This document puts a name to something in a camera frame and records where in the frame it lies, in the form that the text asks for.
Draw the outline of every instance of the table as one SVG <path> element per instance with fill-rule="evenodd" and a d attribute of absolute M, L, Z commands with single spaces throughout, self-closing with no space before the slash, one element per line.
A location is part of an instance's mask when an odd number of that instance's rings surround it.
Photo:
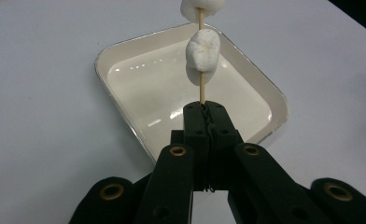
<path fill-rule="evenodd" d="M 0 223 L 67 223 L 97 181 L 154 164 L 93 64 L 107 46 L 187 21 L 179 1 L 0 1 Z M 298 183 L 366 195 L 366 29 L 325 0 L 226 1 L 216 26 L 285 93 L 262 143 Z M 226 192 L 194 194 L 192 223 L 234 223 Z"/>

